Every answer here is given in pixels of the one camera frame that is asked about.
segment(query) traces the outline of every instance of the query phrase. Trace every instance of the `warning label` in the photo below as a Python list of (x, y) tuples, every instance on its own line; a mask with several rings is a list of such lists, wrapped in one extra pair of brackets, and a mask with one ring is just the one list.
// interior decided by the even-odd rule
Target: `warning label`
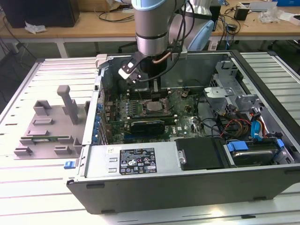
[(120, 151), (120, 174), (157, 173), (154, 148)]

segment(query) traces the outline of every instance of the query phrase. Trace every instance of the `slatted metal table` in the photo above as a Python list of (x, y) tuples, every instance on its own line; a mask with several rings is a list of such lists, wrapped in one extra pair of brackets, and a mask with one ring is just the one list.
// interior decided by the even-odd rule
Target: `slatted metal table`
[[(266, 53), (243, 56), (299, 123), (300, 82), (296, 74), (276, 56)], [(0, 224), (266, 225), (300, 221), (300, 183), (270, 201), (91, 215), (64, 183), (74, 174), (74, 170), (64, 170), (66, 159), (14, 160), (13, 150), (34, 115), (35, 101), (47, 99), (50, 105), (62, 105), (56, 89), (68, 84), (70, 96), (78, 104), (84, 104), (91, 97), (95, 70), (95, 58), (37, 62), (1, 114)]]

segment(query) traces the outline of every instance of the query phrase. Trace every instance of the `blue latch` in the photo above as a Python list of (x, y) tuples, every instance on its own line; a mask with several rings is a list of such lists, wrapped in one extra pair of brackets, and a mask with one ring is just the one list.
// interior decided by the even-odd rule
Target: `blue latch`
[(64, 169), (68, 170), (68, 169), (75, 169), (75, 168), (76, 168), (75, 161), (65, 162)]
[(93, 129), (93, 135), (97, 135), (98, 134), (98, 130), (95, 128)]
[(246, 142), (244, 141), (236, 141), (236, 142), (230, 142), (227, 144), (228, 150), (231, 151), (246, 151), (248, 150), (248, 146)]
[(99, 122), (101, 120), (100, 116), (95, 116), (95, 121)]
[(97, 122), (97, 121), (96, 121), (96, 122), (94, 122), (94, 128), (96, 128), (96, 129), (97, 129), (99, 126), (100, 126), (99, 122)]
[(98, 111), (99, 111), (99, 110), (103, 110), (103, 105), (100, 104), (100, 103), (98, 103), (98, 104), (97, 104), (97, 110), (98, 110)]
[(283, 143), (283, 141), (281, 139), (277, 139), (277, 144), (278, 144), (280, 150), (282, 150), (285, 147), (285, 144)]
[(96, 138), (95, 136), (92, 136), (92, 142), (97, 142), (98, 138)]
[(258, 121), (254, 120), (251, 124), (251, 137), (261, 141), (262, 138), (259, 136), (261, 125)]

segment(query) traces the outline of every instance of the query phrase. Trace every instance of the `copper pipe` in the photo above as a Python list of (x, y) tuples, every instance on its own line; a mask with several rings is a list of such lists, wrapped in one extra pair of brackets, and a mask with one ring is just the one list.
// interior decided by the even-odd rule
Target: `copper pipe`
[(154, 64), (159, 64), (163, 61), (165, 61), (169, 56), (171, 55), (171, 52), (168, 52), (166, 55), (164, 55), (162, 58), (158, 59), (158, 60), (153, 60), (152, 62)]

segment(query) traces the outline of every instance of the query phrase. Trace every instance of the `computer case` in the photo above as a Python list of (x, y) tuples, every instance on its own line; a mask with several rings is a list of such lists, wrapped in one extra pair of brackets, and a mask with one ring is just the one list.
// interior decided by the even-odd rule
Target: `computer case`
[(22, 28), (25, 21), (46, 27), (73, 27), (79, 17), (77, 0), (0, 0), (8, 22)]
[(216, 30), (218, 17), (220, 15), (221, 5), (218, 0), (211, 0), (210, 4), (210, 12), (211, 12), (211, 20), (215, 23), (212, 31)]

